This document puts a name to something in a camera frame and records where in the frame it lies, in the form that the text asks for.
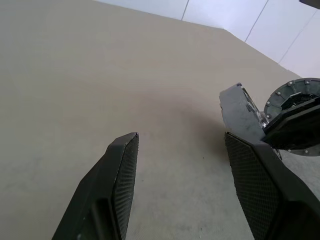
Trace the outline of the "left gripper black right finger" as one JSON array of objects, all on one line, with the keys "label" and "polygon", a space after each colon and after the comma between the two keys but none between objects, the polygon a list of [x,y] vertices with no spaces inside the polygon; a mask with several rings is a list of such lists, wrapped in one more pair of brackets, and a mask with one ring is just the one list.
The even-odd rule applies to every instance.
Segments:
[{"label": "left gripper black right finger", "polygon": [[320,240],[320,200],[274,150],[231,132],[224,140],[254,240]]}]

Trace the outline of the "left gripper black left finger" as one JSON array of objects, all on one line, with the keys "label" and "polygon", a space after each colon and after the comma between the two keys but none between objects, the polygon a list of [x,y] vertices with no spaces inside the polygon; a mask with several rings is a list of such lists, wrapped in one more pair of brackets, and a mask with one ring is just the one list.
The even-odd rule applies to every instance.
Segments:
[{"label": "left gripper black left finger", "polygon": [[126,240],[139,135],[116,138],[78,184],[52,240]]}]

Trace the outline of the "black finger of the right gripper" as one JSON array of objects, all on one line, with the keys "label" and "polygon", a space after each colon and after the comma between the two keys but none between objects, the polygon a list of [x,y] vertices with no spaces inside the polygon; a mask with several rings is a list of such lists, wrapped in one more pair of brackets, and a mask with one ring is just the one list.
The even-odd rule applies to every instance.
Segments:
[{"label": "black finger of the right gripper", "polygon": [[263,141],[275,149],[303,150],[320,144],[320,96],[288,108],[264,129]]}]

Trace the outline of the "grey motor end cover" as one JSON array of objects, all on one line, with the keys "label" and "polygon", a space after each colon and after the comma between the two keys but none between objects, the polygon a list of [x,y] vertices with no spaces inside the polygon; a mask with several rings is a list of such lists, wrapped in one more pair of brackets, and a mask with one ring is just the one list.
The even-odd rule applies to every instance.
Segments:
[{"label": "grey motor end cover", "polygon": [[[263,112],[270,123],[282,111],[295,108],[316,97],[320,97],[320,78],[291,80],[280,86],[270,95]],[[287,149],[285,151],[300,156],[317,157],[320,156],[320,144],[305,149]]]}]

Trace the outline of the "grey motor stator housing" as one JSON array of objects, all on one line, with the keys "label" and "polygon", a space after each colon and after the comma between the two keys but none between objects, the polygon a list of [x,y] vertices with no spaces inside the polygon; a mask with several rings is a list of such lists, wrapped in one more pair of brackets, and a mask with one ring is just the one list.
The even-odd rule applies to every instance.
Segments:
[{"label": "grey motor stator housing", "polygon": [[236,135],[261,140],[269,120],[260,111],[241,83],[219,93],[220,108],[226,128]]}]

